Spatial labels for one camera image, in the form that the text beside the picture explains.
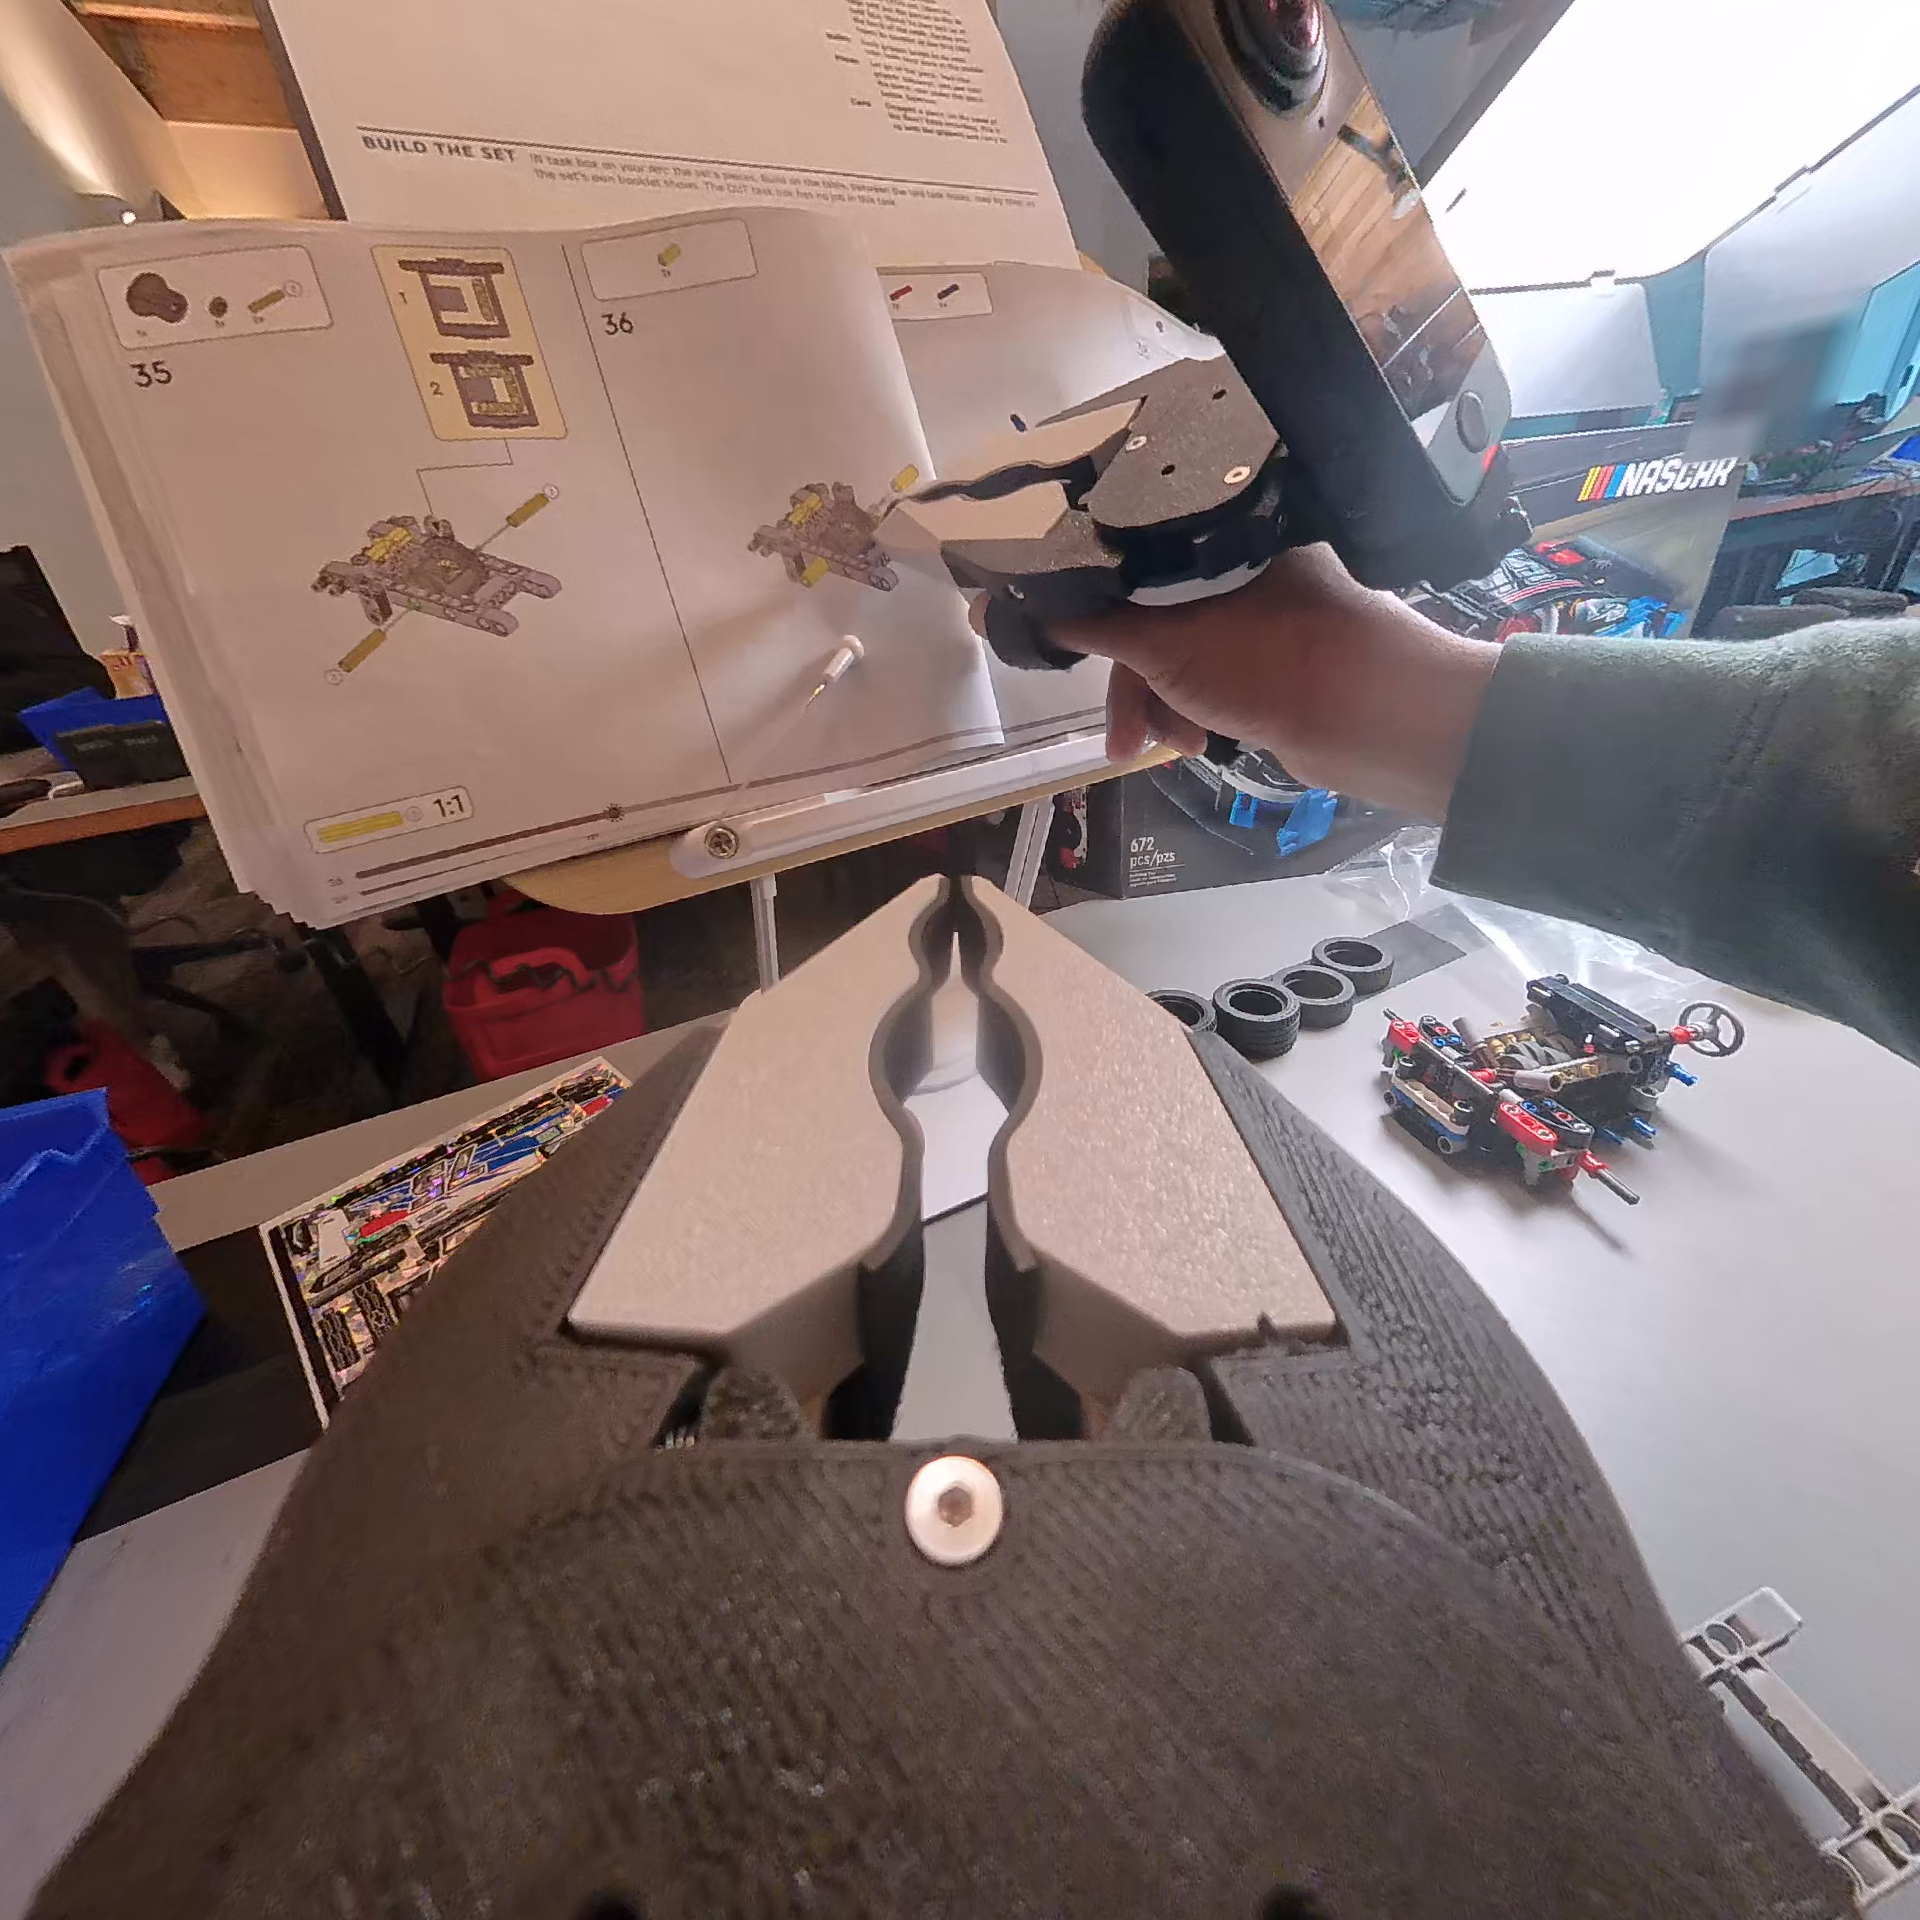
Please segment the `person's right forearm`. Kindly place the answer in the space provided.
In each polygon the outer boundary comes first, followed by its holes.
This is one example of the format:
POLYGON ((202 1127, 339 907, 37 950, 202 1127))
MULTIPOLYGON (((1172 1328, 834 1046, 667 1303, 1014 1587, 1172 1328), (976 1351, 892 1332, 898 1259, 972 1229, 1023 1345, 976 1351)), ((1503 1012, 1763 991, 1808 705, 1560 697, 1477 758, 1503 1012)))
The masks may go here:
POLYGON ((1510 640, 1436 884, 1918 1060, 1918 621, 1510 640))

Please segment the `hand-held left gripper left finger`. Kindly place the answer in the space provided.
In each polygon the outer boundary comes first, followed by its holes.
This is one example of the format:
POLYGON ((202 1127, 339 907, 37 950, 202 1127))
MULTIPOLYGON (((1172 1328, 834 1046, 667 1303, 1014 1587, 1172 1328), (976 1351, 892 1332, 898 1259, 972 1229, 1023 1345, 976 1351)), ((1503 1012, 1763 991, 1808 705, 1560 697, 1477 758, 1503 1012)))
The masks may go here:
POLYGON ((896 1427, 952 883, 908 887, 734 1012, 567 1324, 776 1377, 829 1436, 896 1427))

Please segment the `large blue plastic bin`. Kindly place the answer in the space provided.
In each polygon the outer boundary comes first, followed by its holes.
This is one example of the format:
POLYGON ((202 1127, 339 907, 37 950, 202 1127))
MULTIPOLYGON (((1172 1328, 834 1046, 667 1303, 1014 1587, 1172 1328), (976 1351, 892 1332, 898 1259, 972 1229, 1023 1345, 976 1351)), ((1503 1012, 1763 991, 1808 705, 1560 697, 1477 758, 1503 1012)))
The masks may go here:
POLYGON ((2 1113, 2 1653, 202 1324, 102 1091, 2 1113))

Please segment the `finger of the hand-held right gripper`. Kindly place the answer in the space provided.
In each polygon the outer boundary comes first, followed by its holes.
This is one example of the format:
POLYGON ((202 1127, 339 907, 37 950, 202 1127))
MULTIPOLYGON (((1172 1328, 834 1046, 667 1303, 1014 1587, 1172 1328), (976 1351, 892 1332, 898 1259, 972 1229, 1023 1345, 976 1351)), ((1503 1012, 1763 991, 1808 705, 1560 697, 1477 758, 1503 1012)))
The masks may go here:
POLYGON ((916 492, 1018 494, 1042 484, 1088 486, 1130 441, 1141 404, 1141 397, 1118 397, 1027 430, 996 430, 916 492))
POLYGON ((973 587, 1119 587, 1119 558, 1060 480, 996 496, 925 481, 877 508, 877 564, 973 587))

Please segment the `lego instruction booklet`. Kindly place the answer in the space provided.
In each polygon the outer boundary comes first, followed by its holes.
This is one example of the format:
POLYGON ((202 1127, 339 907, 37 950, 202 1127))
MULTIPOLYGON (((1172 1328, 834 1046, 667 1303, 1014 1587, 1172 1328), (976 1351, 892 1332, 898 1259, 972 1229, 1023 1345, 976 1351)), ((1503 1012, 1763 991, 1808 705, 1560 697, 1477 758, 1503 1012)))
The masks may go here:
POLYGON ((6 253, 248 891, 335 926, 1088 726, 1014 691, 903 496, 1184 361, 1080 268, 851 223, 192 223, 6 253))

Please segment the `person's right hand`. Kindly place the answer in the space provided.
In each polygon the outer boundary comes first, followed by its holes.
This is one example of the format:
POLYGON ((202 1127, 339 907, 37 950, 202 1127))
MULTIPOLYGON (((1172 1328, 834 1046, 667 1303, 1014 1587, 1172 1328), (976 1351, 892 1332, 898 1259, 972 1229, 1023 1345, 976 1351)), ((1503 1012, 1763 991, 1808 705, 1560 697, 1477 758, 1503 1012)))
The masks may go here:
POLYGON ((1324 545, 1245 587, 1172 605, 1124 604, 1046 638, 1111 662, 1108 755, 1197 755, 1211 733, 1271 752, 1294 777, 1440 824, 1502 646, 1359 587, 1324 545))

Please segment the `light grey lego frame piece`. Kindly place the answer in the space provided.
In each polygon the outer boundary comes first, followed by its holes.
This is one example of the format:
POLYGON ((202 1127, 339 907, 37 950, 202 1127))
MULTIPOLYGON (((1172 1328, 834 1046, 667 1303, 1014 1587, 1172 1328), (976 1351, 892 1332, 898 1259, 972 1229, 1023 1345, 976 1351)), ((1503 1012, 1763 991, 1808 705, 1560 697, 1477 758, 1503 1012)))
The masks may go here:
POLYGON ((1694 1678, 1759 1734, 1822 1806, 1814 1848, 1870 1913, 1918 1879, 1918 1788, 1893 1789, 1780 1672, 1800 1613, 1759 1587, 1682 1631, 1694 1678))

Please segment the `partly built lego car chassis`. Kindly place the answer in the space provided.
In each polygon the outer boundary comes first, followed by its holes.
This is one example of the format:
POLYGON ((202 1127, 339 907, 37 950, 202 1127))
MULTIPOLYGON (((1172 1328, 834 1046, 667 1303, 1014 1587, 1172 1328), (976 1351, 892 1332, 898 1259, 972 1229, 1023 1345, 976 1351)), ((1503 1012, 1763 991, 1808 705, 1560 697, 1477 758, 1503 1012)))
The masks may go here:
POLYGON ((1388 1014, 1383 1105, 1442 1160, 1510 1172, 1531 1192, 1588 1180, 1635 1207, 1602 1148, 1654 1143, 1664 1095, 1695 1080, 1682 1051, 1724 1060, 1741 1044, 1724 1004, 1698 998, 1656 1023, 1564 974, 1536 975, 1518 1023, 1388 1014))

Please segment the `clear plastic bag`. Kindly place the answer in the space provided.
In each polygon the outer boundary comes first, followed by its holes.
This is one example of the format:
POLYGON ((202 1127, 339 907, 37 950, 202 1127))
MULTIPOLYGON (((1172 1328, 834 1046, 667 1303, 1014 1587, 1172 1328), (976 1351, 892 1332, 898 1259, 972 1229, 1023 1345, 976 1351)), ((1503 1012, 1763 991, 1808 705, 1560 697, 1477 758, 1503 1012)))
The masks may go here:
POLYGON ((1525 950, 1488 903, 1452 893, 1434 883, 1442 828, 1413 823, 1376 848, 1366 848, 1330 870, 1330 880, 1370 905, 1378 905, 1388 926, 1420 932, 1461 948, 1491 950, 1518 968, 1525 950))

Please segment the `lego sticker sheet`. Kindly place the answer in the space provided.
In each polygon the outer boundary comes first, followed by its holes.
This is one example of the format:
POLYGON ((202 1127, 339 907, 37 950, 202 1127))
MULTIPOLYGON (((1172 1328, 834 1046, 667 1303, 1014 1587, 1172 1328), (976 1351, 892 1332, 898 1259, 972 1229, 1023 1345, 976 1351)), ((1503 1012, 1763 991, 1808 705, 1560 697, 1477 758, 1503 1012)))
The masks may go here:
POLYGON ((498 1200, 629 1086, 590 1057, 261 1225, 320 1424, 498 1200))

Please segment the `black mat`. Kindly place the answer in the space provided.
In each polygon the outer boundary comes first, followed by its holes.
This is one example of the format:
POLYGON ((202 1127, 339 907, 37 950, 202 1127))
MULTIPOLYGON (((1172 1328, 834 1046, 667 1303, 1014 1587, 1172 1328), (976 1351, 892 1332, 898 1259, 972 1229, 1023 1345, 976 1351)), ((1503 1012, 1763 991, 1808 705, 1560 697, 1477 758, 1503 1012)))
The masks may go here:
POLYGON ((183 1251, 203 1316, 79 1525, 79 1537, 302 1453, 320 1413, 256 1228, 183 1251))

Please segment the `red plastic container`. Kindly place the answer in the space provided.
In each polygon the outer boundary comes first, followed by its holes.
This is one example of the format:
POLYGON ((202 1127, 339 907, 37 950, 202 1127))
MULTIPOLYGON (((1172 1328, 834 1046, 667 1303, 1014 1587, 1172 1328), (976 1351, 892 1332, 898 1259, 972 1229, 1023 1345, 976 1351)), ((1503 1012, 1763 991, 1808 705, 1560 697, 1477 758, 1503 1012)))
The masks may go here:
POLYGON ((534 905, 464 926, 442 1001, 480 1080, 495 1080, 646 1030, 630 916, 534 905))

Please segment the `printed white task sheet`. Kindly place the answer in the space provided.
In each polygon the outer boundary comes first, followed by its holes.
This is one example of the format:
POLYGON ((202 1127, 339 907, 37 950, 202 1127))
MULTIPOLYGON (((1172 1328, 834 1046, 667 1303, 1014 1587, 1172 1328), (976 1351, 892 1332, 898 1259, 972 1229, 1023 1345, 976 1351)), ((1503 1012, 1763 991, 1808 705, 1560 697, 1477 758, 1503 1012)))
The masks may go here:
POLYGON ((1075 268, 978 1, 271 1, 343 217, 557 230, 782 206, 870 263, 1075 268))

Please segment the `white book stand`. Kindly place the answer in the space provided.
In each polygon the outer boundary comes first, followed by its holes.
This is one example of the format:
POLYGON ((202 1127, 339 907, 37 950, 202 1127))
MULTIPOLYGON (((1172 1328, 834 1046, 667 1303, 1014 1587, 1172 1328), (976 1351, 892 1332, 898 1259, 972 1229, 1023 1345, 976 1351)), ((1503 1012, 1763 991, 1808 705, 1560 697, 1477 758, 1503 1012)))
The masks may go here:
POLYGON ((1147 723, 1142 745, 1132 755, 1111 752, 1093 723, 1095 713, 1080 710, 1068 732, 1021 736, 1010 747, 949 758, 914 775, 776 805, 735 803, 680 831, 546 859, 512 873, 510 884, 541 905, 595 916, 637 913, 743 884, 752 900, 756 979, 771 990, 782 975, 782 873, 1018 808, 1007 888, 1027 903, 1059 792, 1172 761, 1189 747, 1184 723, 1165 713, 1147 723))

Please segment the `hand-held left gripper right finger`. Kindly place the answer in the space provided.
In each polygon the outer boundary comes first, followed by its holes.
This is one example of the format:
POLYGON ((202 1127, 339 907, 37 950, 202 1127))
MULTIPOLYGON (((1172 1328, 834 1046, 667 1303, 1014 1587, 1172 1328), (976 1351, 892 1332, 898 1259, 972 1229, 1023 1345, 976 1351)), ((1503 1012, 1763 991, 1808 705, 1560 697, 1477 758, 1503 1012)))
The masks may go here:
POLYGON ((987 1308, 1021 1440, 1085 1438, 1157 1369, 1338 1349, 1338 1308, 1197 1038, 994 884, 955 884, 987 1159, 987 1308))

